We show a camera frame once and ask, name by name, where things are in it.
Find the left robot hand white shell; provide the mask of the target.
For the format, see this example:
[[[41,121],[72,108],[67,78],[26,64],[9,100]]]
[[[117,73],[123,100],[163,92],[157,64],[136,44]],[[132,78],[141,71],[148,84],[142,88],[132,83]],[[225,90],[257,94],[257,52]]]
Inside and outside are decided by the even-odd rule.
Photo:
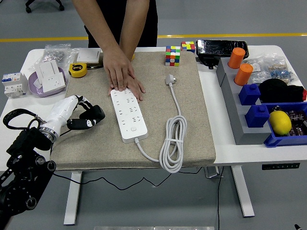
[[[78,119],[70,119],[78,105],[81,105],[85,111]],[[73,95],[54,104],[46,123],[42,124],[39,130],[58,137],[64,126],[70,130],[86,130],[104,118],[105,113],[100,106],[92,105],[84,96]]]

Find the person's right hand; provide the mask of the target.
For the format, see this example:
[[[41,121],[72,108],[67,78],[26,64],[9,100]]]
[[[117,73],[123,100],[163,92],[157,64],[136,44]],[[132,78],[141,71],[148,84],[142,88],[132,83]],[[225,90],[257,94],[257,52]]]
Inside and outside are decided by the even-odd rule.
[[[104,50],[103,54],[103,65],[111,88],[120,91],[126,89],[128,79],[135,79],[131,62],[119,47]]]

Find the person's left hand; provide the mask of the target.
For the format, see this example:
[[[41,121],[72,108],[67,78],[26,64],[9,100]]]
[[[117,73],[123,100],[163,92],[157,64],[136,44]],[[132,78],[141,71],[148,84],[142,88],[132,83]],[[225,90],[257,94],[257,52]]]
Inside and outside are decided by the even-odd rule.
[[[134,79],[133,77],[128,76],[127,88],[131,90],[133,95],[136,97],[138,103],[143,101],[143,94],[145,93],[145,88],[138,79]]]

